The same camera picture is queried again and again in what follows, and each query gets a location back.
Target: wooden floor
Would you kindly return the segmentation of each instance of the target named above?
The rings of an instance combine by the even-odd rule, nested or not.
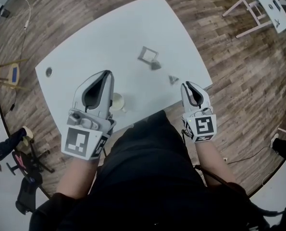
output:
[[[0,102],[11,133],[27,125],[35,134],[39,153],[51,151],[46,164],[56,172],[43,173],[43,187],[50,194],[54,193],[70,157],[60,152],[61,136],[44,100],[35,67],[74,32],[131,1],[134,0],[29,0],[32,17],[22,57],[30,60],[20,65],[19,84],[31,91],[20,90],[16,96],[14,90],[0,87]],[[286,128],[286,31],[278,35],[270,27],[236,39],[237,34],[255,26],[244,5],[222,17],[237,0],[166,1],[187,29],[214,83],[207,92],[217,115],[215,145],[229,162],[254,155],[270,144],[282,121],[281,127]],[[5,23],[0,19],[1,62],[20,57],[25,37],[23,27],[28,17],[24,0],[9,0],[5,7],[12,16],[24,14]],[[6,72],[7,69],[2,69],[1,75]],[[15,108],[8,113],[15,97]],[[181,103],[166,111],[180,132]],[[113,135],[107,151],[123,132]],[[195,146],[189,140],[187,145],[193,163],[198,163]],[[231,168],[250,194],[281,162],[281,157],[265,148],[250,160],[231,164]]]

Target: small triangular object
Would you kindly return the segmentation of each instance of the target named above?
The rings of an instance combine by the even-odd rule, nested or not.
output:
[[[172,76],[172,75],[169,75],[169,78],[170,78],[171,85],[174,85],[179,80],[179,78]]]

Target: cup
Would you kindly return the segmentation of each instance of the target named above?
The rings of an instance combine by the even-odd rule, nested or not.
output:
[[[124,113],[126,113],[126,109],[124,108],[124,97],[119,93],[113,94],[113,102],[112,106],[110,107],[112,111],[118,111],[122,110]]]

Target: stool leg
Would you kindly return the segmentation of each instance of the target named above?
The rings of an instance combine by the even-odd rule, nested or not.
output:
[[[17,64],[17,63],[24,62],[24,61],[27,61],[27,60],[28,60],[28,58],[16,60],[16,61],[5,63],[5,64],[0,64],[0,67],[4,67],[4,66],[10,65],[10,64]]]
[[[8,81],[8,79],[7,79],[7,78],[1,78],[1,77],[0,77],[0,80]]]
[[[31,89],[29,89],[29,88],[19,87],[19,86],[11,85],[11,84],[4,83],[4,82],[0,82],[0,85],[6,86],[6,87],[13,87],[13,88],[15,88],[15,89],[21,89],[21,90],[31,90]]]

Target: black chair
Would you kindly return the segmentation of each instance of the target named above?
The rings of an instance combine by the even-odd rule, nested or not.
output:
[[[50,154],[50,151],[45,151],[37,157],[33,143],[33,140],[29,143],[31,147],[31,153],[29,154],[25,154],[20,151],[14,151],[12,153],[16,166],[10,167],[10,165],[6,163],[7,167],[14,175],[14,171],[17,169],[20,169],[24,175],[19,195],[15,203],[16,208],[24,215],[26,212],[34,212],[36,210],[36,191],[42,184],[41,172],[43,170],[50,173],[54,172],[54,169],[48,169],[42,162],[40,162],[40,158],[45,154]]]

